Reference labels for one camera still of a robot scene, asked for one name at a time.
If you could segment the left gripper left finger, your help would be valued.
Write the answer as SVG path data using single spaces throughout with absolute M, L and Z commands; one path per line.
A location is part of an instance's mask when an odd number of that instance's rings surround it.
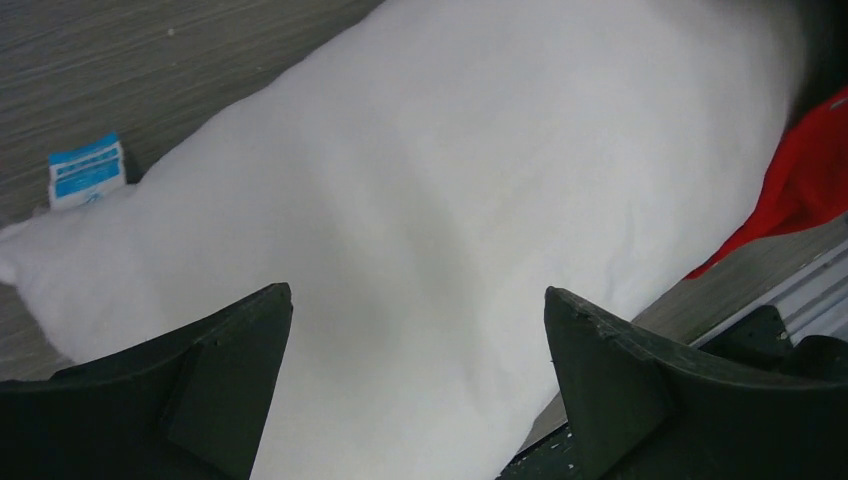
M 246 479 L 293 306 L 285 283 L 121 352 L 1 385 L 5 479 Z

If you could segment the pink printed pillowcase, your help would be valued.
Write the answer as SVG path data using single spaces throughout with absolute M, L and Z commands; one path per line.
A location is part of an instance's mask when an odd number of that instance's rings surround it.
M 806 113 L 786 133 L 748 219 L 688 280 L 702 276 L 741 247 L 797 233 L 847 212 L 847 89 Z

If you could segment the white pillow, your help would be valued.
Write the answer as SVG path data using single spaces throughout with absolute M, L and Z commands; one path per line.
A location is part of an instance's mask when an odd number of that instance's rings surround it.
M 86 362 L 275 282 L 256 479 L 493 479 L 558 384 L 558 286 L 632 319 L 745 222 L 805 74 L 794 1 L 387 1 L 142 180 L 1 233 Z

